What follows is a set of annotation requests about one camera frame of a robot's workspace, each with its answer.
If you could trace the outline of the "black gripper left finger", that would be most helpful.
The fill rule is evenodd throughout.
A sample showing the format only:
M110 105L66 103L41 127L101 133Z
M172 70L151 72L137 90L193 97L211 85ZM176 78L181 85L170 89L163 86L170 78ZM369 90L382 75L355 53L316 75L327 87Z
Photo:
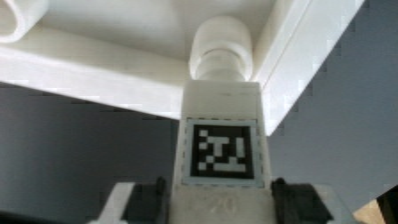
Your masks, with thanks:
M156 178L153 183L133 187L122 220L128 224L165 224L167 181Z

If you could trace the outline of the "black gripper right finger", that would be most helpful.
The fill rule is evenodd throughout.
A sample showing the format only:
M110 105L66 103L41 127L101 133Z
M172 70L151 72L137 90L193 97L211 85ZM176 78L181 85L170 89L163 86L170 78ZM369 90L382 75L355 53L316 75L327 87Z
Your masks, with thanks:
M277 224L327 224L334 220L311 184L289 184L282 178L272 181Z

